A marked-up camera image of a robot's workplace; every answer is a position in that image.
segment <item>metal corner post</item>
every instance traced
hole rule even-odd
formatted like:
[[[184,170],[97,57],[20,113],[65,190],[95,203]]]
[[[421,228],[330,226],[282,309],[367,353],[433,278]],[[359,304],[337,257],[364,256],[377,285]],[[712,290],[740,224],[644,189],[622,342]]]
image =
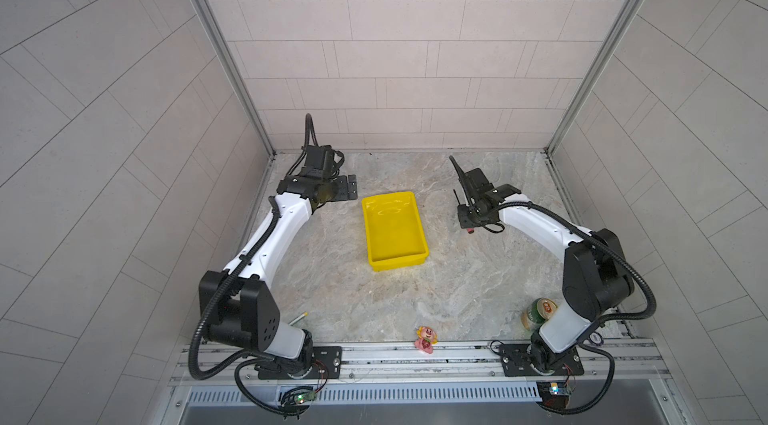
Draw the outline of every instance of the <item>metal corner post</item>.
[[[191,1],[195,11],[197,12],[197,16],[200,18],[200,22],[203,24],[203,29],[211,38],[211,43],[214,46],[216,55],[221,58],[221,65],[224,66],[226,77],[230,80],[232,88],[234,88],[234,91],[237,94],[237,98],[240,99],[240,103],[243,104],[243,107],[248,114],[248,118],[250,119],[251,123],[253,123],[254,127],[256,127],[256,131],[258,132],[262,142],[264,142],[264,147],[266,148],[271,161],[275,154],[275,148],[272,146],[270,137],[267,135],[266,130],[264,129],[264,124],[261,122],[259,115],[256,113],[254,101],[251,99],[250,94],[248,94],[248,90],[245,86],[245,83],[243,83],[242,77],[240,77],[240,74],[237,72],[237,66],[235,65],[235,61],[232,58],[232,54],[230,53],[229,48],[226,46],[226,40],[224,40],[224,36],[222,35],[221,30],[216,23],[214,13],[210,9],[207,0]]]
[[[614,50],[618,47],[627,28],[629,28],[629,24],[632,22],[632,18],[638,13],[642,4],[643,0],[624,1],[614,24],[610,27],[605,40],[603,40],[602,45],[600,45],[597,55],[594,56],[594,60],[590,64],[587,74],[584,76],[584,79],[581,80],[581,84],[579,85],[578,90],[576,90],[573,100],[571,100],[571,104],[568,106],[558,129],[555,130],[552,135],[552,140],[550,140],[547,145],[546,151],[549,156],[552,156],[554,151],[557,150],[562,143],[565,132],[568,131],[571,123],[576,119],[576,115],[584,105],[584,102],[587,101],[587,97],[600,78],[600,74],[605,69],[605,65],[608,64],[610,56],[614,54]]]

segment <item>yellow tray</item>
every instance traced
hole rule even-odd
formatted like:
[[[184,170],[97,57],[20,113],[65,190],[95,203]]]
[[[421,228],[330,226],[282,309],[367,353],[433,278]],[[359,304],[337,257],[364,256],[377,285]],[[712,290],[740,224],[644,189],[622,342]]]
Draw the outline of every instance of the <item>yellow tray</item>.
[[[368,263],[373,271],[420,265],[429,256],[422,219],[412,191],[362,199]]]

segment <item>tiled wall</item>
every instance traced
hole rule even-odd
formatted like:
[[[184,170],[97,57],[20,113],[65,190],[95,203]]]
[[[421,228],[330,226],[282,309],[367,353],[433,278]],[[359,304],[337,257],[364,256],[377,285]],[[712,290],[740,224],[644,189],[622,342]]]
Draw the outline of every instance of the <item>tiled wall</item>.
[[[266,159],[189,0],[0,0],[0,421],[139,423]]]
[[[622,1],[210,4],[278,149],[541,149]]]
[[[646,0],[554,153],[653,288],[638,330],[699,425],[768,423],[766,71],[768,0]]]

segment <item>beige tile wall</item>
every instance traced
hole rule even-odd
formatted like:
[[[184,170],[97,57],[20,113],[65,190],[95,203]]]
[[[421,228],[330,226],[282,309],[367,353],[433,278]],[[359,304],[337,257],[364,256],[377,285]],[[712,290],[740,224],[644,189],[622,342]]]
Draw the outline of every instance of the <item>beige tile wall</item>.
[[[767,0],[646,0],[554,153],[651,285],[635,324],[698,425],[768,423],[766,57]]]
[[[622,1],[210,4],[287,150],[306,112],[345,148],[543,148]]]
[[[266,150],[190,0],[0,17],[0,422],[137,425]]]

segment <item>marker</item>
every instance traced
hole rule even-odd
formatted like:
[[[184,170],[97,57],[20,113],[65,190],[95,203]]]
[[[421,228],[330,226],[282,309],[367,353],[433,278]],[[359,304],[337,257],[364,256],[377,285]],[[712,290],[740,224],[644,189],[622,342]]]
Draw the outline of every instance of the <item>marker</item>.
[[[302,315],[299,315],[298,317],[294,318],[294,319],[293,319],[293,320],[292,320],[292,321],[289,323],[289,325],[295,325],[295,324],[299,323],[299,320],[301,320],[303,317],[306,317],[306,316],[307,316],[307,315],[309,315],[309,314],[310,314],[310,312],[308,312],[308,311],[305,311],[304,313],[302,313]]]

